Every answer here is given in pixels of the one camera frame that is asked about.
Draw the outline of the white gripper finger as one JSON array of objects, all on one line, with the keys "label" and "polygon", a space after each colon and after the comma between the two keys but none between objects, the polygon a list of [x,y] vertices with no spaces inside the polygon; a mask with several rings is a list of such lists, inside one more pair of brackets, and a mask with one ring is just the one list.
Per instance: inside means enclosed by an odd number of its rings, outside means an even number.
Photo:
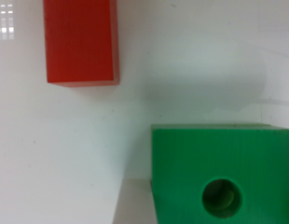
[{"label": "white gripper finger", "polygon": [[112,224],[158,224],[151,181],[125,178]]}]

